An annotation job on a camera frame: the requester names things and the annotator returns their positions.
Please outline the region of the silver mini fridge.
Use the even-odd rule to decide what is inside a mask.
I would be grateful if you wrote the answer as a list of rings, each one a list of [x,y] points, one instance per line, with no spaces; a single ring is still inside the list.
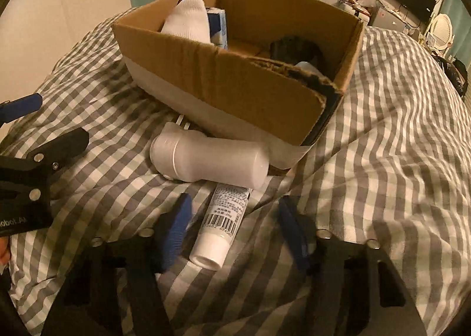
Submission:
[[[369,26],[398,32],[404,32],[406,29],[406,23],[383,6],[377,7],[373,12]]]

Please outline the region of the white sock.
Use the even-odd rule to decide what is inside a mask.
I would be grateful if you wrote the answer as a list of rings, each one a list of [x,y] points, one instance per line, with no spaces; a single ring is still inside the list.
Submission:
[[[160,31],[183,39],[211,44],[204,0],[179,0]]]

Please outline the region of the floral tissue pack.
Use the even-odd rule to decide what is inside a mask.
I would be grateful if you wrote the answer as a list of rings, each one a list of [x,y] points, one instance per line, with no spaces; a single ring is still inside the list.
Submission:
[[[223,49],[228,48],[226,12],[216,7],[207,8],[211,43]]]

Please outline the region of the white plastic bottle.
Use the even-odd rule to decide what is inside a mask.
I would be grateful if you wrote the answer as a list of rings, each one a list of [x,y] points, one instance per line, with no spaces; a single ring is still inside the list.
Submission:
[[[188,183],[260,188],[269,169],[267,150],[258,142],[210,138],[173,122],[154,138],[149,156],[158,173]]]

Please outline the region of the black garbage bags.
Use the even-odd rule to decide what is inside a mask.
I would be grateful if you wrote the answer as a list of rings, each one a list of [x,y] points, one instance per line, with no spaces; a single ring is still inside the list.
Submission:
[[[451,62],[438,55],[434,55],[434,60],[443,69],[459,96],[464,99],[469,85],[468,73],[464,63],[459,59]]]

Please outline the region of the white earbuds case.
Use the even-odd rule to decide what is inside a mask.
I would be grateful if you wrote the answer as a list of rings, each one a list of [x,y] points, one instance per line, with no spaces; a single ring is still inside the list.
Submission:
[[[317,77],[318,79],[329,80],[317,67],[310,62],[301,61],[295,65],[295,69],[299,70],[303,75],[309,77]]]

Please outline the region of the grey checkered duvet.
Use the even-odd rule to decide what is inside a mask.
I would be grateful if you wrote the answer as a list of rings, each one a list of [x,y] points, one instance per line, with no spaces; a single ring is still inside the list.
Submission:
[[[112,24],[57,62],[39,87],[41,110],[1,143],[3,155],[24,157],[75,127],[90,135],[86,154],[51,186],[53,224],[10,239],[10,297],[32,335],[93,238],[127,239],[185,192],[195,215],[189,251],[215,188],[168,181],[152,167],[149,145],[177,115],[132,81]],[[276,222],[283,195],[340,239],[377,239],[429,335],[451,323],[470,293],[470,113],[414,40],[367,28],[342,104],[298,165],[252,192],[223,268],[182,255],[158,277],[178,335],[294,334],[308,284]]]

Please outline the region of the white round vanity mirror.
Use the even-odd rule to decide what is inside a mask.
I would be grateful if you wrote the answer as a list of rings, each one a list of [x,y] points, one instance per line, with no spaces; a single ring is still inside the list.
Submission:
[[[446,14],[438,14],[429,25],[426,35],[427,46],[432,50],[447,50],[453,43],[453,25]]]

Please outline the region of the white cream tube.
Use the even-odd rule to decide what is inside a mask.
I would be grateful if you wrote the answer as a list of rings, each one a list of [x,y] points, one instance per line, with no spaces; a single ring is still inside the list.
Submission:
[[[218,271],[224,264],[248,206],[250,188],[217,184],[189,260]]]

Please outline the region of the teal window curtain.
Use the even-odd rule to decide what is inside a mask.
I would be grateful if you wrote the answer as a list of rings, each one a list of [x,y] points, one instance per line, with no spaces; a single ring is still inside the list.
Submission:
[[[454,40],[449,54],[468,67],[471,55],[470,13],[461,0],[443,0],[440,12],[449,16],[453,27]]]

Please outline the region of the brown cardboard box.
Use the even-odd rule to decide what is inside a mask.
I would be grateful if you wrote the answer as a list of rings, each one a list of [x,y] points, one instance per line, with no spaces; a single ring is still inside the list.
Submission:
[[[114,23],[134,82],[213,136],[261,142],[272,166],[296,165],[346,92],[364,23],[318,0],[204,0],[226,12],[223,49],[160,32],[178,1],[156,0]],[[303,75],[301,61],[329,80]]]

